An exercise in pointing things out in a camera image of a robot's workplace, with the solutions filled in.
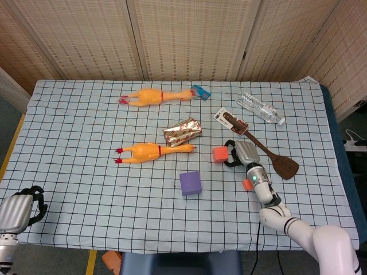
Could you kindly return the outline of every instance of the blue tablecloth edge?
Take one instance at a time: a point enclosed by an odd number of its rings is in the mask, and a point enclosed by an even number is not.
[[[320,85],[323,100],[325,103],[327,119],[329,121],[330,133],[333,140],[334,151],[337,157],[338,168],[345,194],[349,202],[350,211],[352,211],[354,223],[358,231],[360,243],[367,240],[367,221],[358,195],[356,184],[354,182],[352,170],[350,169],[348,157],[339,131],[337,119],[335,117],[333,104],[331,102],[330,92],[327,87]]]

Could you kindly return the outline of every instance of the yellow floor tape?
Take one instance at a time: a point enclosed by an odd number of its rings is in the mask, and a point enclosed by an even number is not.
[[[85,275],[93,275],[96,259],[97,259],[97,250],[90,250],[87,271],[85,271]]]

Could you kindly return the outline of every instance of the wicker wall panel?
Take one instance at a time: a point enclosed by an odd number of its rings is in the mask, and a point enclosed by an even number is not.
[[[264,0],[261,3],[247,55],[238,79],[290,81],[296,65],[337,0]]]
[[[365,0],[345,1],[312,43],[296,75],[310,75],[329,88],[337,120],[367,97],[366,22]]]
[[[13,2],[68,79],[142,79],[119,0]]]
[[[249,34],[258,1],[130,2],[150,80],[236,77],[246,43],[243,38]]]
[[[37,80],[58,78],[3,2],[0,2],[0,29],[0,67],[24,90],[32,94]]]

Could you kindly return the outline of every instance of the red cube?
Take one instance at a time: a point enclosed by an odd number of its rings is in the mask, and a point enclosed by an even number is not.
[[[226,146],[215,147],[213,149],[214,163],[223,163],[228,160],[228,148]]]

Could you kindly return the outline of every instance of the blue tag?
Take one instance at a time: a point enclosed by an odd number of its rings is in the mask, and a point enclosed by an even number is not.
[[[193,85],[191,87],[191,90],[195,91],[195,93],[204,100],[207,100],[210,96],[209,92],[207,92],[206,90],[204,90],[202,87],[198,85]]]

